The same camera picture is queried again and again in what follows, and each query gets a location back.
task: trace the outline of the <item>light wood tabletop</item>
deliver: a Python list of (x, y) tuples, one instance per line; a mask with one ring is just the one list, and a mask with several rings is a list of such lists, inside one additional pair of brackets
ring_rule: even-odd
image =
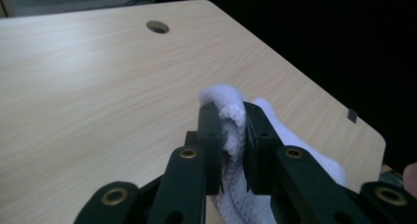
[(0, 20), (0, 222), (73, 223), (102, 186), (160, 176), (213, 84), (268, 100), (343, 166), (349, 189), (378, 180), (381, 135), (209, 1), (10, 18)]

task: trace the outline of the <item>white cloth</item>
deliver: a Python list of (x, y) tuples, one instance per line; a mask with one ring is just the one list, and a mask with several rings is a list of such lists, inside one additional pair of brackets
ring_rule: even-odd
[[(200, 92), (200, 104), (213, 102), (219, 111), (222, 130), (227, 132), (224, 150), (230, 157), (223, 165), (224, 193), (211, 197), (211, 202), (226, 224), (275, 223), (270, 210), (270, 196), (255, 196), (246, 190), (243, 155), (246, 141), (246, 112), (244, 95), (229, 84), (215, 84)], [(334, 160), (323, 156), (287, 129), (276, 117), (268, 102), (262, 98), (253, 101), (266, 113), (278, 136), (285, 145), (300, 146), (308, 150), (340, 185), (346, 185), (343, 168)]]

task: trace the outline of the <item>black background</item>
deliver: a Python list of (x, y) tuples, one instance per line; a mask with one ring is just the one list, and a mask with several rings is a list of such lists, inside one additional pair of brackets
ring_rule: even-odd
[(417, 161), (417, 0), (209, 1), (377, 130), (388, 166)]

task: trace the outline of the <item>table surface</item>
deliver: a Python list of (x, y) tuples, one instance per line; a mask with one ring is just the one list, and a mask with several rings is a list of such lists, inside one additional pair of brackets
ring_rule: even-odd
[(163, 174), (213, 84), (268, 100), (349, 189), (378, 180), (381, 135), (209, 1), (3, 19), (1, 223), (72, 223), (102, 186)]

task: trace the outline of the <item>brass screw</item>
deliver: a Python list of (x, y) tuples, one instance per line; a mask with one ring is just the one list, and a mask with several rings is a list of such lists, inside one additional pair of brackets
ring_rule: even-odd
[(128, 191), (126, 191), (126, 189), (114, 188), (103, 195), (101, 202), (104, 205), (113, 206), (125, 200), (127, 196)]
[(183, 158), (194, 158), (197, 156), (197, 152), (191, 148), (186, 148), (180, 152), (180, 156)]
[(391, 188), (376, 187), (375, 194), (378, 198), (395, 206), (403, 206), (407, 204), (407, 200), (405, 199), (405, 197), (401, 193)]
[(303, 151), (297, 148), (288, 148), (285, 150), (285, 154), (292, 158), (301, 158), (304, 156)]

